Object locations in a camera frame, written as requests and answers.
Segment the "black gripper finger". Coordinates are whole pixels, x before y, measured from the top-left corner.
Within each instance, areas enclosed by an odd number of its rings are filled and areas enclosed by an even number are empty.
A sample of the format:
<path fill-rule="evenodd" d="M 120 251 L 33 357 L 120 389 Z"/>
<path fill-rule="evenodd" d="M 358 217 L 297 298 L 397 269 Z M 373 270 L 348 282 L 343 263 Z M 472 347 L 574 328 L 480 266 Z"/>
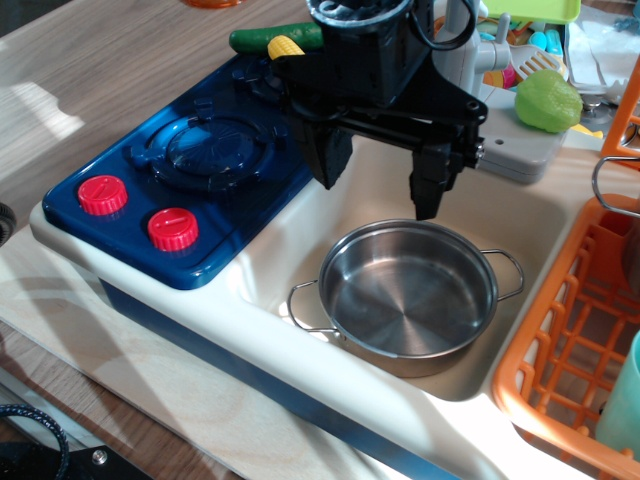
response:
<path fill-rule="evenodd" d="M 334 187 L 353 153 L 353 135 L 339 128 L 342 113 L 319 114 L 287 108 L 293 138 L 314 179 Z"/>
<path fill-rule="evenodd" d="M 463 157 L 444 145 L 421 145 L 412 153 L 411 200 L 418 220 L 437 216 L 442 198 L 464 169 Z"/>

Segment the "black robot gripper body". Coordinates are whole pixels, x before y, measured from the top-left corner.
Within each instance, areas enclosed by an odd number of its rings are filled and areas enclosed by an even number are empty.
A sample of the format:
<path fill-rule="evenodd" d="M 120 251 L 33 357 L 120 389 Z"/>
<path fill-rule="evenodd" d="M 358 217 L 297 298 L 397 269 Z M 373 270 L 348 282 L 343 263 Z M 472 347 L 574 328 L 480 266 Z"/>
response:
<path fill-rule="evenodd" d="M 342 113 L 339 128 L 414 152 L 444 145 L 465 166 L 482 150 L 486 106 L 446 80 L 433 54 L 469 38 L 436 41 L 430 1 L 310 1 L 324 44 L 304 56 L 273 60 L 286 109 Z"/>

